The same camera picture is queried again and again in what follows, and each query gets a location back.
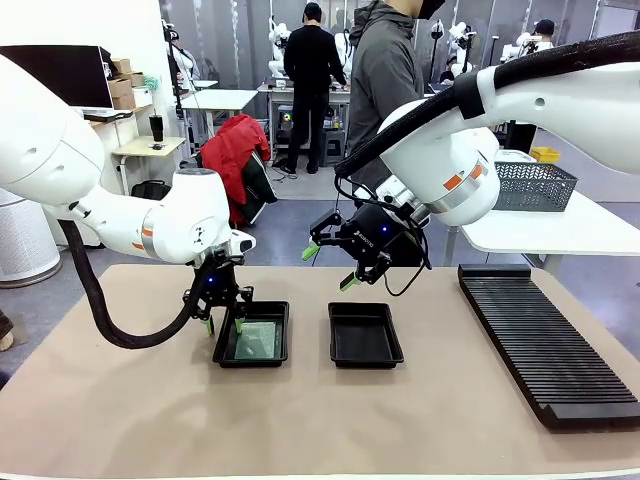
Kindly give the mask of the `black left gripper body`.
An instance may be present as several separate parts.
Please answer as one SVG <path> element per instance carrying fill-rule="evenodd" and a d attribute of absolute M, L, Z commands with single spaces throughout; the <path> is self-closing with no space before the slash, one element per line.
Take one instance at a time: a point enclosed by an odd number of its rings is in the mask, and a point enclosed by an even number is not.
<path fill-rule="evenodd" d="M 200 273 L 205 274 L 204 290 L 200 299 L 206 308 L 229 307 L 236 302 L 239 286 L 235 267 L 240 265 L 240 255 L 231 255 L 223 251 L 217 251 L 206 259 L 199 269 Z"/>

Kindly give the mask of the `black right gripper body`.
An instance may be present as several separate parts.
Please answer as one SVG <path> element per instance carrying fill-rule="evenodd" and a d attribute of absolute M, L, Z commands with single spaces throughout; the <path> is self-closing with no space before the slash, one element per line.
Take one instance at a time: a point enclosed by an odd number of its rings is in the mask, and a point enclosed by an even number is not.
<path fill-rule="evenodd" d="M 393 220 L 388 211 L 362 204 L 344 224 L 344 250 L 355 260 L 376 260 L 380 252 L 393 264 L 408 263 L 408 230 Z"/>

